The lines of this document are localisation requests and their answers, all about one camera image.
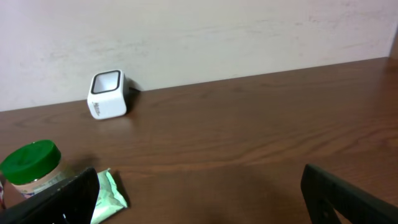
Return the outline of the green lid jar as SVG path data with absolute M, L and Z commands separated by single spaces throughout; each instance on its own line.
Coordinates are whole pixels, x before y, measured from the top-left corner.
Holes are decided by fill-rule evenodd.
M 1 162 L 1 172 L 24 198 L 73 176 L 56 144 L 47 139 L 32 142 L 9 154 Z

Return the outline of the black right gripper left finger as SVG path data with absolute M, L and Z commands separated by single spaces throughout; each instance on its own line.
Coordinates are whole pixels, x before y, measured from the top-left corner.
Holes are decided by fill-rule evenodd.
M 1 212 L 1 224 L 90 224 L 99 189 L 96 170 L 88 167 Z

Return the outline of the mint green tissue pack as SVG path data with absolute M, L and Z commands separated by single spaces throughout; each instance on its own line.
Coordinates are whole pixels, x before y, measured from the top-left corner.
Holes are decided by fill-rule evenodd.
M 99 224 L 120 210 L 127 208 L 127 202 L 118 191 L 118 186 L 110 173 L 110 168 L 97 173 L 97 176 L 99 192 L 91 224 Z

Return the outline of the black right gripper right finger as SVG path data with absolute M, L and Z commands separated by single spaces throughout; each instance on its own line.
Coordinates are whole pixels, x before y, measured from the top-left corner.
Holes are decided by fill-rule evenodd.
M 337 213 L 351 223 L 397 224 L 397 207 L 345 180 L 307 164 L 300 188 L 314 224 L 339 223 Z

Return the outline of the orange chocolate bar wrapper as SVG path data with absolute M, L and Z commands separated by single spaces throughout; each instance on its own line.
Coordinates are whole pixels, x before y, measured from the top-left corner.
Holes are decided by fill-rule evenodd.
M 5 210 L 5 205 L 4 205 L 4 187 L 2 183 L 0 182 L 0 211 Z

